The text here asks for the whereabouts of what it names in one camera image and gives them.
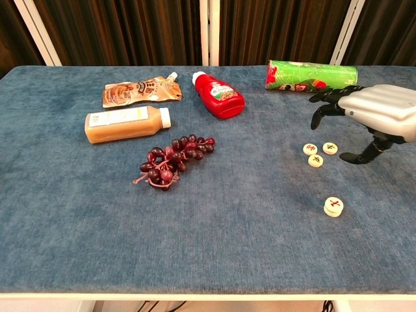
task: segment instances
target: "red squeeze bottle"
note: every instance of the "red squeeze bottle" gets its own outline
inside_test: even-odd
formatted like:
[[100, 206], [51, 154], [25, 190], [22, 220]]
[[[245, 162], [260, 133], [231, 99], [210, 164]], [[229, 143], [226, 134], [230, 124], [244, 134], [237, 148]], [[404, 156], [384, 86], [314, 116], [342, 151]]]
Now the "red squeeze bottle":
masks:
[[221, 119], [234, 117], [244, 109], [244, 98], [232, 86], [216, 80], [202, 71], [194, 73], [192, 83], [203, 104], [214, 116]]

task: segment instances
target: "white pole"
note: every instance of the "white pole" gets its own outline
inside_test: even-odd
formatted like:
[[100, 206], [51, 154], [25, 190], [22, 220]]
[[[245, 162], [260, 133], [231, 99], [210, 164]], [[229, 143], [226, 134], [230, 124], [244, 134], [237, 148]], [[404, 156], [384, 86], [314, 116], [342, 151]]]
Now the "white pole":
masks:
[[351, 0], [350, 7], [348, 8], [348, 12], [344, 19], [343, 28], [339, 33], [337, 44], [332, 53], [330, 61], [331, 65], [340, 65], [343, 61], [345, 51], [350, 43], [352, 33], [356, 27], [364, 2], [365, 0]]
[[25, 21], [45, 64], [48, 66], [61, 66], [62, 63], [33, 0], [14, 0], [14, 3]]
[[209, 0], [209, 62], [220, 64], [220, 0]]
[[208, 52], [208, 0], [200, 0], [200, 21], [201, 21], [201, 49], [202, 65], [209, 65]]

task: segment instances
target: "table edge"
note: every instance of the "table edge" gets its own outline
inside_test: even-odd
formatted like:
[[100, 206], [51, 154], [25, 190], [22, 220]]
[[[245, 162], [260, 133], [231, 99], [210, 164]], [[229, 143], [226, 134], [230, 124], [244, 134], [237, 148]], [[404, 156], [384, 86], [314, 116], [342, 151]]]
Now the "table edge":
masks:
[[112, 294], [112, 293], [1, 293], [5, 299], [72, 299], [121, 301], [310, 301], [310, 300], [416, 300], [416, 294]]

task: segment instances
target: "juice bottle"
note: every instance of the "juice bottle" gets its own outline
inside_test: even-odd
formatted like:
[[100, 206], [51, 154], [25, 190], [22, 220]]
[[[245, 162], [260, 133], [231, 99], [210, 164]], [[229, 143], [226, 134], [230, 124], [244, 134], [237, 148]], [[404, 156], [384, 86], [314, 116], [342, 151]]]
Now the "juice bottle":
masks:
[[152, 106], [86, 115], [85, 134], [91, 144], [154, 135], [170, 127], [169, 109]]

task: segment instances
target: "dark curtain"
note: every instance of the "dark curtain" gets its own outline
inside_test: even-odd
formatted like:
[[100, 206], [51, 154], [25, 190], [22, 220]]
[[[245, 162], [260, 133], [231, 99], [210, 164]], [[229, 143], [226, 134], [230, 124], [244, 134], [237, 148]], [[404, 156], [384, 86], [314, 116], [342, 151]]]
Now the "dark curtain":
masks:
[[34, 0], [62, 65], [200, 65], [194, 0]]
[[416, 65], [416, 1], [366, 0], [346, 65]]
[[0, 78], [19, 65], [44, 64], [13, 0], [0, 0]]
[[222, 0], [220, 64], [329, 63], [349, 0]]

